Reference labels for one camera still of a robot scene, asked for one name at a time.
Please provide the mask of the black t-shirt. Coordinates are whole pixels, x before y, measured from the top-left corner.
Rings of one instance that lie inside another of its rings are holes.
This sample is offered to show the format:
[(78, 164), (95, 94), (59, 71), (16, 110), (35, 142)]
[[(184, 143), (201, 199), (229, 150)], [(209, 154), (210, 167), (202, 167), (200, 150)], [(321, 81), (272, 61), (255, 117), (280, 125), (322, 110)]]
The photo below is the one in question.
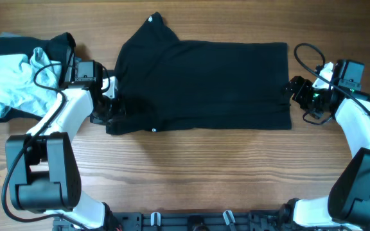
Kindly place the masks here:
[(122, 46), (114, 76), (116, 97), (108, 134), (146, 130), (289, 130), (290, 103), (284, 42), (180, 40), (159, 13), (150, 15)]

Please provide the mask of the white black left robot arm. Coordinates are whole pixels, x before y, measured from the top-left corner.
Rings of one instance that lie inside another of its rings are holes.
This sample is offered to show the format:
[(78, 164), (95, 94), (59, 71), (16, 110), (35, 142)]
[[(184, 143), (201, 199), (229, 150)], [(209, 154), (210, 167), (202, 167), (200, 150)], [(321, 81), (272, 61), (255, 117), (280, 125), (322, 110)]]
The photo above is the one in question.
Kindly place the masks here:
[(71, 145), (85, 118), (107, 107), (106, 87), (94, 79), (36, 86), (55, 92), (57, 100), (26, 134), (6, 141), (4, 213), (21, 223), (57, 218), (79, 230), (122, 230), (106, 203), (83, 192)]

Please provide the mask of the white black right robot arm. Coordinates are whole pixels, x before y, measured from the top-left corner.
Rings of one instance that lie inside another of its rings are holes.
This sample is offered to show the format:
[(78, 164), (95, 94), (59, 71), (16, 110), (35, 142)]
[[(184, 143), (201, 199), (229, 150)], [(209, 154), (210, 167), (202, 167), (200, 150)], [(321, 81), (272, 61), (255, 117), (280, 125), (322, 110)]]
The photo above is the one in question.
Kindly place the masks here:
[(359, 77), (333, 77), (312, 83), (300, 76), (284, 92), (306, 112), (329, 112), (342, 128), (352, 159), (328, 196), (296, 200), (290, 219), (301, 228), (370, 230), (370, 94), (361, 92)]

